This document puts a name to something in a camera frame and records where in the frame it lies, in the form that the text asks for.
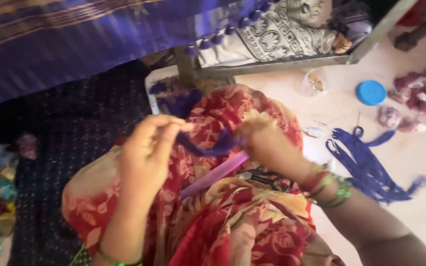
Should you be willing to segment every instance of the hand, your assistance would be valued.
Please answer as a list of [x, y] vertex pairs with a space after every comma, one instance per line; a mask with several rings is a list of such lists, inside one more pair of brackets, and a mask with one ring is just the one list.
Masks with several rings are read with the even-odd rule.
[[121, 194], [153, 199], [169, 171], [169, 157], [180, 130], [193, 124], [175, 116], [153, 115], [144, 119], [123, 145], [120, 161]]
[[246, 122], [238, 127], [236, 135], [244, 139], [243, 149], [249, 157], [268, 170], [299, 184], [311, 171], [311, 162], [272, 122]]

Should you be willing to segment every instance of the blue lid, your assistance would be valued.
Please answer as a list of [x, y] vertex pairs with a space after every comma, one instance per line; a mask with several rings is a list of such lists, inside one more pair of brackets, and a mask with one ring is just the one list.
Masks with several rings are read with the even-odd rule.
[[356, 88], [356, 96], [363, 104], [375, 106], [386, 99], [387, 91], [381, 83], [368, 80], [359, 84]]

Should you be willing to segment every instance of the green bangle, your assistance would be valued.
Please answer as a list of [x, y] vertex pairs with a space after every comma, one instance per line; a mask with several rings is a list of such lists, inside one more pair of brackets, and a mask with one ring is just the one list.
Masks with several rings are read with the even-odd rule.
[[339, 179], [339, 187], [338, 187], [338, 192], [336, 193], [335, 197], [327, 202], [323, 202], [323, 203], [317, 203], [318, 206], [322, 207], [322, 208], [329, 208], [330, 205], [333, 205], [336, 200], [339, 199], [339, 197], [345, 193], [345, 190], [348, 189], [349, 184], [344, 181]]
[[136, 262], [136, 263], [132, 263], [132, 264], [128, 264], [128, 263], [121, 263], [113, 258], [111, 258], [110, 256], [106, 255], [102, 250], [101, 250], [101, 245], [98, 245], [98, 254], [99, 256], [107, 263], [114, 265], [114, 266], [138, 266], [141, 265], [142, 263], [142, 258]]
[[313, 198], [316, 195], [320, 194], [321, 192], [323, 192], [325, 190], [325, 188], [331, 183], [332, 180], [333, 180], [333, 175], [328, 174], [327, 177], [325, 177], [325, 179], [323, 179], [323, 181], [321, 182], [322, 183], [321, 187], [317, 191], [315, 191], [315, 193], [310, 194], [306, 197], [307, 198]]
[[351, 195], [351, 185], [348, 184], [348, 188], [346, 189], [345, 196], [343, 197], [343, 199], [340, 202], [336, 203], [335, 205], [329, 206], [328, 208], [336, 208], [338, 206], [341, 206], [343, 203], [346, 202], [346, 200], [349, 198], [350, 195]]

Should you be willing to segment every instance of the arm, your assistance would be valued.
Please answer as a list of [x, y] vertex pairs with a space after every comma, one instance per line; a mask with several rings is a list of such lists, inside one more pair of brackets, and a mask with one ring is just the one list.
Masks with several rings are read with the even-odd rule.
[[[245, 150], [253, 160], [294, 182], [313, 178], [310, 161], [271, 124], [246, 123], [238, 129]], [[334, 180], [316, 196], [318, 202], [333, 199], [338, 190]], [[356, 248], [364, 266], [426, 265], [426, 246], [388, 211], [361, 192], [352, 189], [347, 201], [324, 209], [336, 229]]]
[[[112, 260], [125, 264], [142, 260], [147, 214], [167, 178], [172, 145], [179, 130], [191, 129], [192, 124], [174, 116], [149, 116], [123, 145], [118, 205], [100, 243]], [[98, 253], [91, 265], [113, 264]]]

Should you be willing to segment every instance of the blue yarn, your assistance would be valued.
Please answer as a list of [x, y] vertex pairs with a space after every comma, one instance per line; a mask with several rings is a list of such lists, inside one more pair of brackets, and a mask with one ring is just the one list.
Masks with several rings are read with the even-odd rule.
[[412, 199], [412, 195], [421, 187], [426, 186], [426, 177], [421, 176], [414, 180], [410, 188], [405, 191], [398, 186], [382, 164], [371, 152], [369, 147], [376, 147], [388, 142], [396, 133], [395, 130], [386, 131], [372, 142], [364, 143], [360, 138], [364, 134], [362, 127], [357, 126], [353, 134], [340, 128], [335, 128], [333, 138], [342, 142], [351, 153], [351, 158], [339, 145], [336, 149], [330, 148], [329, 140], [326, 144], [328, 150], [350, 172], [351, 178], [347, 178], [356, 189], [360, 190], [376, 202], [387, 204], [394, 201], [406, 201]]

